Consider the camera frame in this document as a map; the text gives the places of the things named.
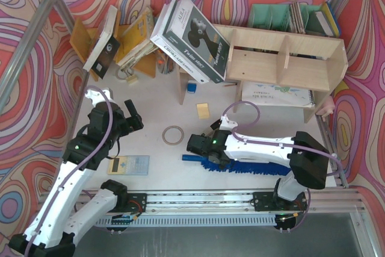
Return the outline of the blue fluffy duster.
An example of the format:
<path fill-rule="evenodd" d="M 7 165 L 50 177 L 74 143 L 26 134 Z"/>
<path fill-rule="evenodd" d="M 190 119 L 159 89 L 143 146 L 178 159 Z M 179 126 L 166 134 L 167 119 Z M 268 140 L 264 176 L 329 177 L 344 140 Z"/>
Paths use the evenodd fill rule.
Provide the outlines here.
<path fill-rule="evenodd" d="M 182 161 L 200 163 L 210 172 L 251 173 L 254 175 L 286 176 L 291 169 L 275 163 L 244 163 L 231 160 L 229 164 L 221 166 L 210 162 L 207 158 L 198 155 L 182 155 Z"/>

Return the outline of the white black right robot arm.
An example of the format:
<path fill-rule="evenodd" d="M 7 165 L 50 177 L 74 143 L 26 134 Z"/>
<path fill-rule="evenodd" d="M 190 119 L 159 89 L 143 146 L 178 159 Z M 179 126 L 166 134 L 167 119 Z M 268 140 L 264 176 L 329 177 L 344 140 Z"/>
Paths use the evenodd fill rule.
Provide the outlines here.
<path fill-rule="evenodd" d="M 308 189 L 326 187 L 331 156 L 310 134 L 263 138 L 242 135 L 239 128 L 222 117 L 212 135 L 191 135 L 186 149 L 202 157 L 208 170 L 277 176 L 267 203 L 278 210 L 286 210 Z"/>

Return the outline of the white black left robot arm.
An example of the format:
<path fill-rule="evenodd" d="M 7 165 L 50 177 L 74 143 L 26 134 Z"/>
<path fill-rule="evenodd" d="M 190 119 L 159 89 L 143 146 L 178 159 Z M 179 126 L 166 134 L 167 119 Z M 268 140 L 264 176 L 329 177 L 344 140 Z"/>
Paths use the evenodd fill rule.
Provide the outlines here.
<path fill-rule="evenodd" d="M 22 234 L 8 246 L 24 256 L 73 256 L 81 238 L 110 211 L 129 212 L 131 200 L 125 185 L 111 179 L 75 214 L 72 209 L 99 164 L 119 139 L 143 129 L 132 101 L 125 101 L 130 117 L 111 102 L 99 101 L 83 126 L 67 144 L 59 174 L 41 210 Z"/>

